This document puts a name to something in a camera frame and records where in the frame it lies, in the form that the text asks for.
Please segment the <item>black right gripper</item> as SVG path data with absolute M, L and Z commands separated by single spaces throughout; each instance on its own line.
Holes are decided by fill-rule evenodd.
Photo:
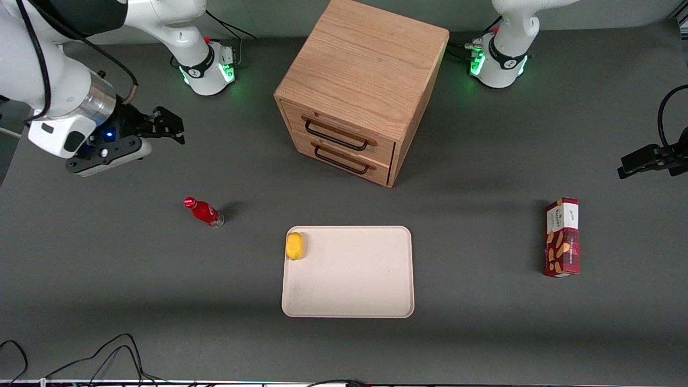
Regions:
M 112 115 L 88 135 L 88 148 L 126 147 L 127 138 L 132 136 L 143 139 L 173 139 L 180 145 L 186 143 L 182 118 L 167 108 L 155 108 L 151 121 L 149 116 L 132 105 L 117 105 Z

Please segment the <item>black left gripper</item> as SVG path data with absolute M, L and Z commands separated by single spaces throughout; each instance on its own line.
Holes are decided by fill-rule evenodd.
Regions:
M 672 145 L 672 150 L 677 157 L 672 157 L 665 147 L 657 144 L 650 144 L 648 148 L 637 149 L 627 154 L 621 159 L 621 167 L 617 169 L 620 179 L 626 179 L 635 174 L 653 170 L 654 168 L 669 168 L 672 177 L 679 176 L 687 172 L 687 132 L 688 128 L 683 129 L 677 143 Z

